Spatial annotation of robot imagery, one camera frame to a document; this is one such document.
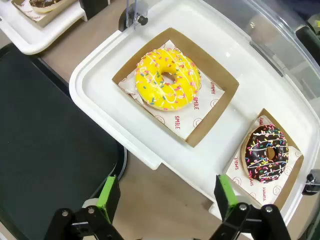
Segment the chocolate sprinkled donut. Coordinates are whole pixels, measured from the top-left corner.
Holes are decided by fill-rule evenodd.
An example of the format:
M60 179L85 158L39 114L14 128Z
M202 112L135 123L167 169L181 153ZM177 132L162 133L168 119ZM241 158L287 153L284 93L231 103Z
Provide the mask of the chocolate sprinkled donut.
M247 176L266 184L278 180L289 161L289 145L274 124L252 130L241 146L241 160Z

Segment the dark green serving tray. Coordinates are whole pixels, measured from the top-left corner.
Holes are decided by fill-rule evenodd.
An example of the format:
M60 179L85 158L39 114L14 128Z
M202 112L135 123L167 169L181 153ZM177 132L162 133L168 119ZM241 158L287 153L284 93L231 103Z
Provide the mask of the dark green serving tray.
M0 48L0 223L17 240L44 240L58 209L78 211L126 164L39 58Z

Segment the small white display tray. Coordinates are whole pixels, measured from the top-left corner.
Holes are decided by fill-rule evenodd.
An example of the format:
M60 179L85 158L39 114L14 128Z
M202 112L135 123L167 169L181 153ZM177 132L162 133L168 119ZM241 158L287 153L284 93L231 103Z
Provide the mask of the small white display tray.
M0 30L26 55L45 50L79 19L87 20L79 1L71 4L48 25L40 27L10 1L0 0Z

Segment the clear plastic display lid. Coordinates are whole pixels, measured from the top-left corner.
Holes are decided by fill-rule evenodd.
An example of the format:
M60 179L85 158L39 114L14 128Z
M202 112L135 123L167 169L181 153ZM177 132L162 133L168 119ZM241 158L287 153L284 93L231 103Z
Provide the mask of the clear plastic display lid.
M182 31L237 78L290 80L320 117L320 37L282 1L124 1L119 30ZM148 23L140 25L138 16Z

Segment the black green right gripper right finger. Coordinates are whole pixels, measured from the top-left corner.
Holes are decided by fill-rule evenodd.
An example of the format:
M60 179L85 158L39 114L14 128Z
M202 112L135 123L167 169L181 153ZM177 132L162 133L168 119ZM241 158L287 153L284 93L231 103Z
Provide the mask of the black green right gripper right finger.
M225 174L216 176L214 196L222 223L209 240L237 240L241 233L253 240L291 240L278 207L267 204L258 209L238 201Z

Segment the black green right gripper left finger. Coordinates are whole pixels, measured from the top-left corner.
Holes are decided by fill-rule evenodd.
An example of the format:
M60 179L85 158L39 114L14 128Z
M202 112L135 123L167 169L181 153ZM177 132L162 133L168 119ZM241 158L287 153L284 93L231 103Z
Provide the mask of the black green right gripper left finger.
M69 208L58 209L52 217L44 240L83 240L93 236L95 240L124 240L113 226L113 219L121 191L116 176L109 176L97 199L97 203L73 212Z

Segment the chocolate glazed donut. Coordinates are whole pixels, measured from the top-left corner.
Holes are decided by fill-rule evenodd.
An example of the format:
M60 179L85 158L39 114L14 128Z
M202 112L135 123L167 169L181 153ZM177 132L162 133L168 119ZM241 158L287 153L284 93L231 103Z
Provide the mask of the chocolate glazed donut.
M29 0L29 4L32 9L40 14L55 10L61 4L63 4L63 2L64 0Z

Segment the white printed paper liner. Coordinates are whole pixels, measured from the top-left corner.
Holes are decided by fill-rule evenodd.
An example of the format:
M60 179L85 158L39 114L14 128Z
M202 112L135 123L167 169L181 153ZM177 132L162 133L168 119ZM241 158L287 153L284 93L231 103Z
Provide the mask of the white printed paper liner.
M266 115L261 115L252 123L249 128L248 134L259 126L269 124L273 124L281 130L280 126L273 120L271 120ZM292 185L296 181L294 170L299 169L299 164L304 160L304 156L295 147L293 141L287 134L284 133L284 135L288 142L289 157L288 163L286 164L283 173L277 180L269 183L261 183L248 177L243 168L241 152L242 145L247 136L238 147L233 160L231 161L229 167L226 169L226 175L239 186L240 190L243 191L244 194L251 197L252 200L259 205L279 204L281 196L287 198L292 189Z
M34 22L42 20L47 14L36 12L29 3L29 0L11 0L11 3L26 17Z
M180 50L169 40L160 48L172 48ZM118 86L139 103L146 111L152 114L158 121L169 128L173 133L186 140L197 125L212 110L214 105L224 94L211 79L201 70L201 85L197 96L192 103L177 111L164 111L151 107L140 97L135 87L135 69Z

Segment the large white display tray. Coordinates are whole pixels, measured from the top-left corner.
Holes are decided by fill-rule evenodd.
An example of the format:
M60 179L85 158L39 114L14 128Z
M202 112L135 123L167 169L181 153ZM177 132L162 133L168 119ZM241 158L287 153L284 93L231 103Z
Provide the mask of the large white display tray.
M308 29L274 0L134 0L120 29L73 71L74 103L151 169L166 165L215 199L216 175L288 223L320 157L320 63ZM281 176L245 175L250 131L286 132Z

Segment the yellow sprinkled donut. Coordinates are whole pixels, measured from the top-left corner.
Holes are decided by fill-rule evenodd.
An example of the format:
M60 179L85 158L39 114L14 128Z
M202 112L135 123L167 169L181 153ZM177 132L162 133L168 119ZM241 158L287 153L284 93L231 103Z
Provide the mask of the yellow sprinkled donut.
M201 88L200 70L175 48L146 53L137 63L134 75L142 100L161 111L178 111L188 106Z

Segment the brown cardboard donut box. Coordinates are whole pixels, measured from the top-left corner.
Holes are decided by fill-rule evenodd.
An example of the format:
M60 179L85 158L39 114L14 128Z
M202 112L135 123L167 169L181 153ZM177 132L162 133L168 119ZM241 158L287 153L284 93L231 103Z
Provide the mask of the brown cardboard donut box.
M64 0L63 4L61 4L56 9L47 12L47 14L42 20L38 22L34 22L36 25L38 25L41 28L44 28L46 25L48 25L55 17L57 17L60 13L62 13L64 10L66 10L70 5L72 5L76 0Z
M191 39L174 28L167 28L155 36L147 44L145 44L137 53L135 53L114 75L112 81L119 87L119 82L135 70L136 64L146 53L149 53L155 49L159 49L167 41L171 41L174 46L178 47L181 52L187 55L188 58L195 63L200 71L207 75L211 81L216 84L216 86L224 91L223 95L217 101L211 111L204 117L204 119L201 120L201 122L191 132L187 139L183 139L177 135L188 145L195 147L208 134L208 132L223 114L235 95L239 87L239 82L218 61L216 61Z
M284 206L304 161L292 133L297 128L289 116L264 108L249 118L233 116L224 126L224 174L239 200Z

